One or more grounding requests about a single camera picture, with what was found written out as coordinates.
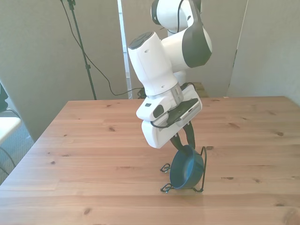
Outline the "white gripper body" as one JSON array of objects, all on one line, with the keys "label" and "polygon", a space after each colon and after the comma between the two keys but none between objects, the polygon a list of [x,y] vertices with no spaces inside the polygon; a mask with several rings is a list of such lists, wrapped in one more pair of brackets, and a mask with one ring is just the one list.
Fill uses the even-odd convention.
[{"label": "white gripper body", "polygon": [[141,104],[142,132],[147,143],[160,149],[202,110],[202,102],[191,84],[178,84]]}]

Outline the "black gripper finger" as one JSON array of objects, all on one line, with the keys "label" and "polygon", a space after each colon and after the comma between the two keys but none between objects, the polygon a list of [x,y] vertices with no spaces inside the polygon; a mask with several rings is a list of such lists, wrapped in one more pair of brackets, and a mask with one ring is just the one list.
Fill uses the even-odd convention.
[{"label": "black gripper finger", "polygon": [[170,139],[171,143],[173,144],[173,146],[182,154],[186,155],[186,151],[184,146],[181,143],[180,140],[180,136],[178,133],[176,133],[171,139]]},{"label": "black gripper finger", "polygon": [[189,146],[191,146],[193,149],[195,149],[196,144],[195,144],[195,134],[194,134],[194,129],[192,126],[191,122],[188,122],[184,127],[183,127],[185,133],[186,133],[186,139],[187,143]]}]

